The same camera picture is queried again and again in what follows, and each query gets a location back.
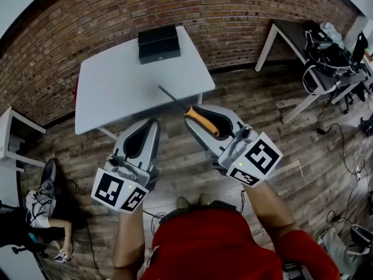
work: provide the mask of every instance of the metal rod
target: metal rod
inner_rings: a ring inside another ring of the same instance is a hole
[[[167,94],[171,99],[173,99],[180,107],[182,107],[185,112],[188,112],[189,109],[187,107],[185,107],[182,103],[180,103],[171,93],[169,93],[167,90],[165,90],[165,88],[163,88],[162,86],[158,85],[159,89],[162,90],[165,94]]]
[[[8,208],[8,209],[16,209],[15,207],[13,206],[9,206],[9,205],[6,205],[6,204],[3,204],[0,200],[0,208]]]

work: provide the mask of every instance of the brick wall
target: brick wall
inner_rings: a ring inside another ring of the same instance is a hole
[[[257,61],[271,18],[329,21],[345,34],[358,14],[348,0],[41,1],[1,41],[0,56],[0,113],[12,105],[41,125],[74,111],[83,60],[141,30],[184,25],[207,67],[218,68]],[[293,54],[279,40],[270,57]]]

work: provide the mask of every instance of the hand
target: hand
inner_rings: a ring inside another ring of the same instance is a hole
[[[62,249],[65,250],[68,258],[71,259],[71,252],[72,252],[71,238],[65,237],[65,241],[64,241],[64,245],[62,246]]]

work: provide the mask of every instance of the red shirt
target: red shirt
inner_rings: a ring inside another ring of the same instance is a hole
[[[337,280],[332,259],[302,230],[285,234],[276,253],[259,247],[238,212],[208,209],[178,216],[161,225],[153,239],[159,246],[142,279],[282,280],[285,261],[296,261],[314,280]]]

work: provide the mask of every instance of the shoe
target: shoe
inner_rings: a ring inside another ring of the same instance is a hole
[[[211,196],[205,193],[202,193],[198,198],[198,204],[202,207],[210,205],[211,203]]]
[[[46,180],[51,180],[52,182],[54,182],[55,178],[56,178],[56,163],[54,162],[54,159],[50,159],[44,167],[40,184],[43,184],[43,182],[45,182]]]
[[[176,208],[186,208],[188,209],[191,206],[189,201],[185,197],[179,197],[176,200]]]

